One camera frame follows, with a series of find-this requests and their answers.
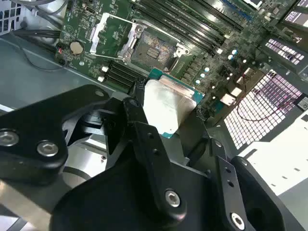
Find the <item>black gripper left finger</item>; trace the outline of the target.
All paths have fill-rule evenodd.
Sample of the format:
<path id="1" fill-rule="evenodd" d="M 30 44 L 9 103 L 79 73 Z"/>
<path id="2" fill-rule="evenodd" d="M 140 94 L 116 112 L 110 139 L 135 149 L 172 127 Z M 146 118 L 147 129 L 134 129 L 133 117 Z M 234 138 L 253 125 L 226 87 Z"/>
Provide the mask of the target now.
<path id="1" fill-rule="evenodd" d="M 86 136 L 81 127 L 93 112 L 103 119 L 107 149 L 120 158 L 116 164 L 132 156 L 140 161 L 167 156 L 138 101 L 110 98 L 85 85 L 1 116 L 0 177 L 32 185 L 53 183 L 68 159 L 68 146 Z"/>

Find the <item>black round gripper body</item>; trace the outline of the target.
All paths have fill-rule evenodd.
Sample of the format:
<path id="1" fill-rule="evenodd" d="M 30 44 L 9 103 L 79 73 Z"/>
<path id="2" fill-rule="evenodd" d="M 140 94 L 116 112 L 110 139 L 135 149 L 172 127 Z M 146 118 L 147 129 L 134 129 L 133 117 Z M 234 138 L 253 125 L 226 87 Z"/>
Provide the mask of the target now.
<path id="1" fill-rule="evenodd" d="M 68 192 L 52 231 L 215 231 L 224 228 L 212 180 L 166 155 L 132 156 Z"/>

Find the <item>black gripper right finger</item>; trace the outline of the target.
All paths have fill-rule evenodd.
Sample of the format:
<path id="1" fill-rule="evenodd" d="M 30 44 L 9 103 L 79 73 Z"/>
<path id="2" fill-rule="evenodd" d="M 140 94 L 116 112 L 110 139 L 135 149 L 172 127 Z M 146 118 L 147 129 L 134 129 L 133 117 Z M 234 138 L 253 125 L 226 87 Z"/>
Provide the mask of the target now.
<path id="1" fill-rule="evenodd" d="M 204 172 L 211 187 L 215 229 L 222 231 L 302 231 L 303 226 L 251 163 L 229 158 L 193 109 L 179 127 L 188 166 Z"/>

